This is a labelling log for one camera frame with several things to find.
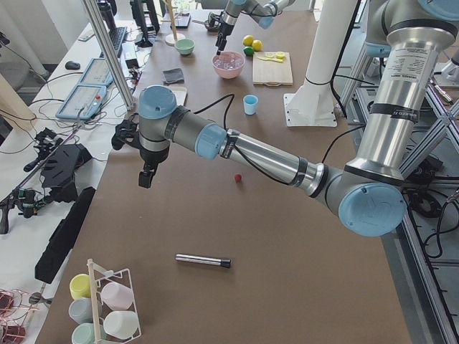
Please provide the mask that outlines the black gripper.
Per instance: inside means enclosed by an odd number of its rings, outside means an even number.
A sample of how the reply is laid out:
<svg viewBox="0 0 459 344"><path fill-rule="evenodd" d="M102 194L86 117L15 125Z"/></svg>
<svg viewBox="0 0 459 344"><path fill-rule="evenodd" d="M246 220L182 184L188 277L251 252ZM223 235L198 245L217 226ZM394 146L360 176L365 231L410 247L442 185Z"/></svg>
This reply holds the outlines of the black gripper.
<svg viewBox="0 0 459 344"><path fill-rule="evenodd" d="M164 162L169 156L169 148L159 151L141 148L140 156L144 161L144 165L142 171L139 172L138 185L142 188L150 188L158 165Z"/></svg>
<svg viewBox="0 0 459 344"><path fill-rule="evenodd" d="M221 22L221 25L219 28L219 35L217 36L217 42L216 42L216 47L217 47L216 55L217 56L220 56L221 53L224 51L224 48L227 43L226 37L231 35L233 29L234 29L233 24L228 24L225 21Z"/></svg>

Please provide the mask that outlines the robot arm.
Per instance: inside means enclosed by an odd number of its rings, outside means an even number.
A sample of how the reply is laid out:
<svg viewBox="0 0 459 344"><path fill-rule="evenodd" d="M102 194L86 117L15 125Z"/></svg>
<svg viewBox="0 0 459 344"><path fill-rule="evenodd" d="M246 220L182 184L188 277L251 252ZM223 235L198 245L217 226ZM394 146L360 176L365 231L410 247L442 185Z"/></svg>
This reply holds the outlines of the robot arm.
<svg viewBox="0 0 459 344"><path fill-rule="evenodd" d="M345 120L334 128L288 127L283 114L283 88L255 86L252 63L233 80L218 77L212 69L215 36L198 24L188 35L196 42L194 53L180 57L161 48L152 59L154 67L181 65L189 91L187 105L203 118L226 123L241 136L250 136L306 158L324 159L340 168L355 155ZM331 154L325 157L325 151ZM127 170L123 191L131 199L132 222L145 239L171 240L180 249L210 243L265 241L268 239L375 237L396 228L406 204L374 197L375 183L356 190L351 208L351 228L339 223L319 198L270 179L268 172L254 169L254 159L237 142L233 159L200 158L173 144L150 188L142 188Z"/></svg>
<svg viewBox="0 0 459 344"><path fill-rule="evenodd" d="M226 46L227 38L231 35L239 15L244 12L263 29L267 29L284 8L291 6L295 0L269 1L261 4L256 0L228 1L224 11L220 15L220 28L215 46L217 55L220 55Z"/></svg>

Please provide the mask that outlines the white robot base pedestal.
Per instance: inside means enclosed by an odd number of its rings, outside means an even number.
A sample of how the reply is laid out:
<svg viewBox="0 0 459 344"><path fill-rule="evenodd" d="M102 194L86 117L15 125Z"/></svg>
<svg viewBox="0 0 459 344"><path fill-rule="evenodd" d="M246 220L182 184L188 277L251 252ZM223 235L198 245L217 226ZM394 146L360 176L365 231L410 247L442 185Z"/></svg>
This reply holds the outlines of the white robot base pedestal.
<svg viewBox="0 0 459 344"><path fill-rule="evenodd" d="M328 0L323 3L303 85L284 94L289 127L335 127L332 78L346 35L354 26L359 2Z"/></svg>

